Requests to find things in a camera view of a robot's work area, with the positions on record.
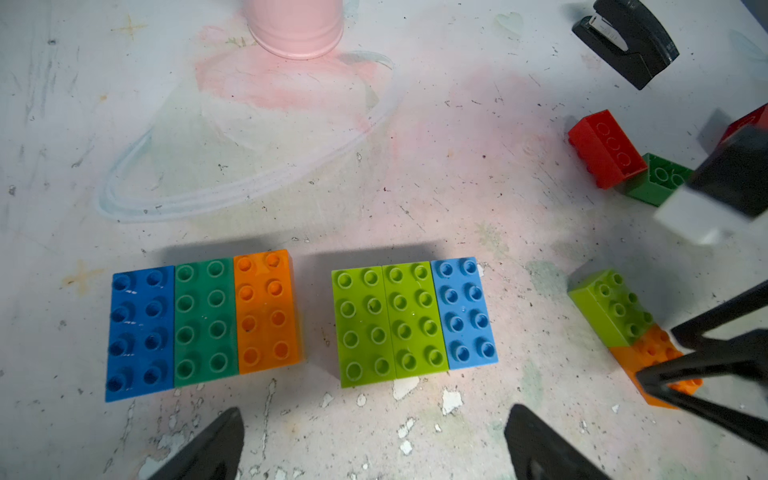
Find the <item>red lego brick top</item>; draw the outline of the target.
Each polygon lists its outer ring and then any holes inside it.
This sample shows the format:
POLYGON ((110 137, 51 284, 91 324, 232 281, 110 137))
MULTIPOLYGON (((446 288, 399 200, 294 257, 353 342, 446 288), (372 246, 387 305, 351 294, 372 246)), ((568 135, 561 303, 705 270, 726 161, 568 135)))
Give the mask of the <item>red lego brick top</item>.
POLYGON ((609 189, 648 169, 609 110, 586 116, 568 132, 568 141, 600 189, 609 189))

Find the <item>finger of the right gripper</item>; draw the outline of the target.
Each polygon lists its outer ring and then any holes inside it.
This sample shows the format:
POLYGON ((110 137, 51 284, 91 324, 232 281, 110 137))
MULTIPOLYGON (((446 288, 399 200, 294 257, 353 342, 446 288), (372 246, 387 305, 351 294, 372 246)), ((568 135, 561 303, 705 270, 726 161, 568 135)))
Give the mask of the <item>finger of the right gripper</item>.
POLYGON ((716 424, 765 451, 767 421, 671 388, 683 380, 737 376, 767 386, 767 331, 757 329, 639 371, 649 395, 716 424))
POLYGON ((767 306, 768 281, 712 308, 672 329, 672 335, 683 347, 700 350, 715 345, 718 340, 705 336, 706 332, 730 323, 767 306))

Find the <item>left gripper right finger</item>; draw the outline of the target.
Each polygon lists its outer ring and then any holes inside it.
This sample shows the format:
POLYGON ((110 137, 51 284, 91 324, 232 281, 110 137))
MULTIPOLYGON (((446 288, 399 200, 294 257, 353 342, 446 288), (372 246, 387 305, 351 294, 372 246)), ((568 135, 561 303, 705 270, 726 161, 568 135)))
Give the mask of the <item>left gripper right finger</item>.
POLYGON ((523 404, 511 408, 504 437, 518 479, 608 479, 523 404))

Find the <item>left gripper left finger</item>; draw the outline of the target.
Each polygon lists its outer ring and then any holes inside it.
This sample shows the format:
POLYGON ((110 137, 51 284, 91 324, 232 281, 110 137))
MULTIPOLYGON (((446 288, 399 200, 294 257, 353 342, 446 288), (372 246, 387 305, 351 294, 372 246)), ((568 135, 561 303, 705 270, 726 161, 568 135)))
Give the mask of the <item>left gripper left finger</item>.
POLYGON ((244 423, 238 407, 224 411, 151 479, 233 480, 244 448, 244 423))

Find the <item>blue lego brick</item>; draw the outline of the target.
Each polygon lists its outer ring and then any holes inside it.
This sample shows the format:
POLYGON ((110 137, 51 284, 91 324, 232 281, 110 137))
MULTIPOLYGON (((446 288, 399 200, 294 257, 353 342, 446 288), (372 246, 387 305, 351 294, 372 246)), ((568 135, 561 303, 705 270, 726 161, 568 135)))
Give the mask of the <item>blue lego brick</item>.
POLYGON ((172 266, 113 275, 105 401, 174 387, 172 266))
POLYGON ((476 259, 436 260, 431 262, 431 268, 450 369, 497 363, 476 259))

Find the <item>red lego brick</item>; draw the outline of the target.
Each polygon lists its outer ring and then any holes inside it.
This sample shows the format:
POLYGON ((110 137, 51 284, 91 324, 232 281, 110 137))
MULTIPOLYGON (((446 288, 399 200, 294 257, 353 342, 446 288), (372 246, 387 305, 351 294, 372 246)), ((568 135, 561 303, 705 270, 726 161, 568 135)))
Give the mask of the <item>red lego brick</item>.
POLYGON ((735 132, 737 132, 738 130, 740 130, 745 126, 754 126, 761 130, 767 130, 768 129, 767 108, 768 108, 768 104, 764 104, 761 107, 750 112, 749 114, 732 122, 725 130, 723 136, 718 142, 718 145, 722 144, 735 132))
POLYGON ((600 189, 609 189, 648 169, 609 110, 586 116, 568 132, 568 141, 600 189))

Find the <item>lime lego brick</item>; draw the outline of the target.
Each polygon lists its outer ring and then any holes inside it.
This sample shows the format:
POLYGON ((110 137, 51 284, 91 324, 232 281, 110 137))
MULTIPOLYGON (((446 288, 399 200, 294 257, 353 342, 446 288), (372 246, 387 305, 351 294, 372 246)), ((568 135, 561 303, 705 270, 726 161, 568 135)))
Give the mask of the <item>lime lego brick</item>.
POLYGON ((589 275, 568 295, 606 347, 631 347, 655 324, 615 270, 589 275))
POLYGON ((341 386, 395 379, 382 268, 334 270, 331 284, 341 386))
POLYGON ((382 268, 398 379, 449 369, 428 262, 382 268))

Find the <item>dark green lego brick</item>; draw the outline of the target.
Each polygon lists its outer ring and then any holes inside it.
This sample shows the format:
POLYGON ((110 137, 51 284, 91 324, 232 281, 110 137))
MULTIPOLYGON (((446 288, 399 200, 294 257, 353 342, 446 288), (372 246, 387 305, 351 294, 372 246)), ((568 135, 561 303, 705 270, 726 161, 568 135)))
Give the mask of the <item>dark green lego brick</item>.
POLYGON ((174 386, 238 375, 233 260, 180 264, 174 282, 174 386))

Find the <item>lime lego brick top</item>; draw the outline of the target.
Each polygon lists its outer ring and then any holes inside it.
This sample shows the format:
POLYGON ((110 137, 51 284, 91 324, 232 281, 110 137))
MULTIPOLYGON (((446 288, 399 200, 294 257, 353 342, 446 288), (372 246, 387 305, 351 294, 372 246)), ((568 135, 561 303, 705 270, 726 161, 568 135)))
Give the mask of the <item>lime lego brick top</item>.
POLYGON ((615 270, 589 275, 568 295, 606 347, 631 347, 655 324, 615 270))

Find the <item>red lego brick bottom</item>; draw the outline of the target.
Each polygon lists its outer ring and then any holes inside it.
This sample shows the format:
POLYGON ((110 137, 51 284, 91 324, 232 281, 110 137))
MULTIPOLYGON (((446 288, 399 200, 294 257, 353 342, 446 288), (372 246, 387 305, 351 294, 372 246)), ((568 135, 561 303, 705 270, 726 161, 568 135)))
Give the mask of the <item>red lego brick bottom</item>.
POLYGON ((749 114, 732 122, 725 130, 723 136, 718 142, 718 145, 722 144, 735 132, 737 132, 738 130, 740 130, 745 126, 754 126, 761 130, 767 130, 768 129, 767 108, 768 108, 768 104, 764 104, 761 107, 750 112, 749 114))

